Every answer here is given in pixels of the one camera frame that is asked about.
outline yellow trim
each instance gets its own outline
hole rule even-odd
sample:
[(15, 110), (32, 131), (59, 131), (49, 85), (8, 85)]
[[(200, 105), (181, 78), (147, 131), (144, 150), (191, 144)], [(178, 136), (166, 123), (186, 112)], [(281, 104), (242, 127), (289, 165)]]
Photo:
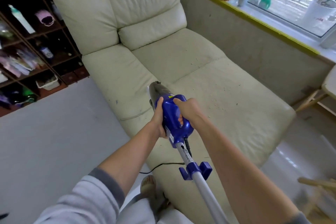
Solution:
[(312, 55), (312, 56), (317, 56), (320, 54), (319, 51), (316, 49), (298, 41), (297, 39), (291, 37), (290, 35), (287, 35), (280, 30), (268, 25), (267, 23), (249, 15), (248, 13), (240, 10), (234, 5), (229, 4), (226, 1), (223, 0), (210, 0), (216, 5), (219, 5), (220, 7), (223, 7), (224, 9), (234, 13), (238, 17), (242, 18), (243, 20), (246, 20), (250, 22), (251, 24), (257, 26), (258, 28), (262, 29), (263, 31), (266, 31), (267, 33), (275, 36), (276, 38), (284, 41), (285, 43), (293, 46), (294, 48), (300, 50), (301, 52), (304, 52), (306, 54)]

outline white pot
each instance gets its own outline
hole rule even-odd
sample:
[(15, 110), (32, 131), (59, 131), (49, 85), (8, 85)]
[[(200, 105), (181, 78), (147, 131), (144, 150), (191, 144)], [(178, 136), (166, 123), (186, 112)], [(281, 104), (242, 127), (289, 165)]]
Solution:
[(318, 22), (318, 19), (324, 19), (329, 17), (331, 14), (336, 12), (336, 2), (329, 1), (328, 4), (331, 7), (322, 6), (317, 3), (317, 0), (311, 1), (309, 4), (306, 13), (302, 18), (302, 22), (307, 26), (315, 26)]

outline blue vacuum cleaner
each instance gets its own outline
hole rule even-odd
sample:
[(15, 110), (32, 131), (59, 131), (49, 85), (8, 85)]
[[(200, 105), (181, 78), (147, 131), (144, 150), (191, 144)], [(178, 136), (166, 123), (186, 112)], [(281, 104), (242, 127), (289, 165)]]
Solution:
[(172, 147), (178, 150), (186, 165), (186, 170), (183, 167), (179, 168), (183, 179), (195, 182), (216, 224), (229, 224), (221, 206), (206, 183), (212, 172), (211, 166), (208, 162), (202, 162), (198, 166), (191, 157), (188, 137), (192, 134), (194, 128), (185, 118), (183, 118), (183, 125), (180, 124), (180, 111), (178, 106), (173, 102), (174, 98), (186, 101), (185, 96), (180, 94), (174, 95), (158, 81), (152, 82), (148, 87), (148, 91), (150, 95), (149, 103), (153, 107), (153, 110), (156, 109), (159, 98), (163, 97), (162, 126)]

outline sofa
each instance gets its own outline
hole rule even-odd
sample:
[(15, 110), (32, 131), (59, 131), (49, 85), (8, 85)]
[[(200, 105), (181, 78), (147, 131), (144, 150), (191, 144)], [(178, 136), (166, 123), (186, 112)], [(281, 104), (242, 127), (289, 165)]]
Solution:
[[(180, 0), (54, 2), (85, 67), (130, 137), (153, 115), (146, 94), (153, 81), (196, 98), (209, 119), (259, 167), (295, 117), (288, 104), (210, 41), (187, 29)], [(114, 140), (118, 138), (111, 135), (111, 143)], [(208, 161), (213, 167), (197, 131), (189, 144), (197, 163)], [(153, 168), (163, 162), (181, 162), (181, 157), (160, 138), (147, 164)], [(195, 184), (184, 181), (178, 167), (166, 165), (153, 172), (166, 197), (195, 224), (213, 223)], [(235, 223), (215, 169), (207, 183)]]

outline hand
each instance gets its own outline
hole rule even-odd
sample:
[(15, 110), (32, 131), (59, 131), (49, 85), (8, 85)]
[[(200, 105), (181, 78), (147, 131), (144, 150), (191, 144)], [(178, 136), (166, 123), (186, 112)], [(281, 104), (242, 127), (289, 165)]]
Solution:
[(162, 121), (163, 121), (162, 102), (163, 97), (159, 98), (159, 100), (157, 101), (157, 106), (150, 122), (154, 124), (154, 128), (158, 129), (159, 137), (167, 138), (166, 132), (162, 127)]
[(181, 123), (181, 125), (183, 125), (183, 119), (182, 119), (183, 116), (184, 118), (189, 120), (191, 126), (195, 128), (195, 120), (198, 117), (204, 116), (197, 103), (197, 100), (195, 98), (190, 98), (187, 101), (183, 102), (177, 98), (174, 98), (173, 101), (175, 105), (177, 105), (178, 108), (180, 109), (181, 114), (178, 121)]

